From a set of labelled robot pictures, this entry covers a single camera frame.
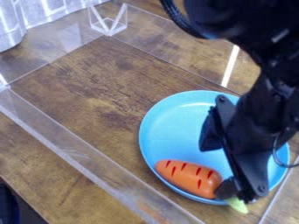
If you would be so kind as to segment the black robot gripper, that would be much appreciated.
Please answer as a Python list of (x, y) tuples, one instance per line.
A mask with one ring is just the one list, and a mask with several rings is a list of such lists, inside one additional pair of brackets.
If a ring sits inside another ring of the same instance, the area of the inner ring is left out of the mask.
[(223, 95), (215, 99), (200, 128), (200, 151), (220, 148), (234, 176), (215, 193), (220, 200), (238, 197), (246, 203), (267, 196), (267, 162), (299, 130), (299, 57), (260, 69), (252, 88), (235, 105)]

